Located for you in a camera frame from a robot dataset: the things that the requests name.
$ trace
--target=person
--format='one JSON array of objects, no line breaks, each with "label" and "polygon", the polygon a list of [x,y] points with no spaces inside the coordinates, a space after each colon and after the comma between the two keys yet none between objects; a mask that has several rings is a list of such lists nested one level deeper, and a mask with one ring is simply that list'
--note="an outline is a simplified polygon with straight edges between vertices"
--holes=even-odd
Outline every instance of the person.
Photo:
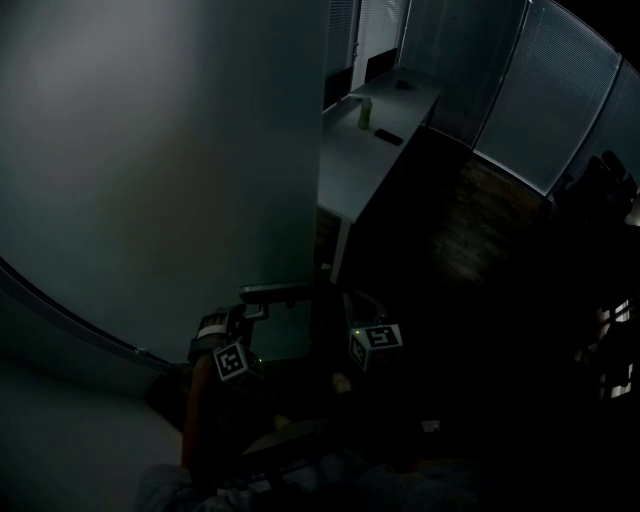
[{"label": "person", "polygon": [[147,469],[140,479],[135,509],[398,512],[484,508],[479,467],[420,456],[415,431],[359,396],[344,374],[334,373],[331,383],[335,404],[328,419],[293,423],[275,415],[273,432],[243,451],[225,434],[228,418],[216,414],[220,410],[213,405],[220,403],[216,398],[233,392],[215,378],[213,356],[200,356],[187,403],[181,466]]}]

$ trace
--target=window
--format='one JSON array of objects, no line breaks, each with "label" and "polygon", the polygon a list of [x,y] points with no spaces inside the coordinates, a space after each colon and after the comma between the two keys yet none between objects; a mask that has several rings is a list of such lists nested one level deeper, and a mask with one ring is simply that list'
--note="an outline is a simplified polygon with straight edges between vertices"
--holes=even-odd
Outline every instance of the window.
[{"label": "window", "polygon": [[477,153],[547,195],[599,118],[619,64],[575,16],[533,2]]},{"label": "window", "polygon": [[398,48],[408,6],[409,0],[362,0],[352,90],[364,84],[371,57]]},{"label": "window", "polygon": [[351,90],[358,0],[330,0],[324,108]]}]

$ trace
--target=desk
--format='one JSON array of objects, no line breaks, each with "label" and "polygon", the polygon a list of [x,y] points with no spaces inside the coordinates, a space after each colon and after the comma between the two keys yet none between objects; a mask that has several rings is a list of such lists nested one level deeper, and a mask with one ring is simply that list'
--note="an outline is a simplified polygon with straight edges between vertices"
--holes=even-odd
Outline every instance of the desk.
[{"label": "desk", "polygon": [[[406,80],[412,88],[396,88],[398,80]],[[332,282],[338,280],[351,226],[418,127],[429,121],[439,94],[440,87],[425,75],[393,69],[323,114],[318,205],[340,217]],[[373,102],[368,130],[358,128],[358,96],[369,96]],[[379,128],[402,137],[402,144],[394,146],[376,137],[374,132]]]}]

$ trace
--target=white wall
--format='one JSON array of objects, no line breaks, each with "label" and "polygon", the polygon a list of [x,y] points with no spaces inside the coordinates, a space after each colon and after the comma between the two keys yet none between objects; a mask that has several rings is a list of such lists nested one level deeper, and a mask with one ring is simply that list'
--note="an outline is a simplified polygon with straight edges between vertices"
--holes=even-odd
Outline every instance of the white wall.
[{"label": "white wall", "polygon": [[[170,361],[241,285],[310,277],[327,4],[5,8],[0,256]],[[296,311],[289,336],[256,331],[261,357],[306,353]]]},{"label": "white wall", "polygon": [[2,510],[131,510],[140,473],[180,460],[180,433],[141,400],[3,360],[0,418]]},{"label": "white wall", "polygon": [[105,352],[0,289],[0,357],[67,382],[141,397],[159,371]]}]

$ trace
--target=window blind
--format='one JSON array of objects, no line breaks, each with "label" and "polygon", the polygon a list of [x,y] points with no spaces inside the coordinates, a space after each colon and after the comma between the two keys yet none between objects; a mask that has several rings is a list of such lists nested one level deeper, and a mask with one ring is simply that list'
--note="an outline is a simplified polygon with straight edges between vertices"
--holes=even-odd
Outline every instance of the window blind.
[{"label": "window blind", "polygon": [[507,67],[527,0],[411,3],[400,65],[442,82],[431,127],[471,147]]},{"label": "window blind", "polygon": [[640,183],[639,119],[640,74],[625,61],[600,117],[566,172],[578,180],[592,156],[600,156],[610,149]]},{"label": "window blind", "polygon": [[362,0],[352,89],[364,83],[367,61],[398,46],[409,0]]},{"label": "window blind", "polygon": [[327,77],[350,68],[353,63],[357,3],[357,0],[330,1],[325,72]]},{"label": "window blind", "polygon": [[476,151],[546,195],[598,115],[619,63],[564,8],[533,2]]}]

